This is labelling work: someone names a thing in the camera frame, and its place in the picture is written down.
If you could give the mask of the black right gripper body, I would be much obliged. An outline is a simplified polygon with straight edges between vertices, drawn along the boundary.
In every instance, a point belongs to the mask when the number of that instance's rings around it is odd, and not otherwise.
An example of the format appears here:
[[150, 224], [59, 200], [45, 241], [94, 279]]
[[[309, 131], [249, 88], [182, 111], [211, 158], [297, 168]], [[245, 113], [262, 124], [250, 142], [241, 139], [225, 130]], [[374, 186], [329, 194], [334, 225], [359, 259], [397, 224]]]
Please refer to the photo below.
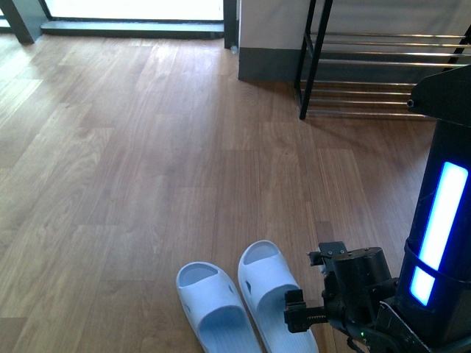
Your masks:
[[291, 333], [329, 323], [347, 336], [355, 352], [363, 344], [369, 352], [399, 352], [391, 335], [375, 328], [380, 303], [395, 295], [397, 279], [391, 276], [380, 247], [347, 250], [341, 241], [320, 243], [308, 253], [310, 264], [324, 274], [321, 307], [308, 307], [301, 289], [285, 292], [284, 320]]

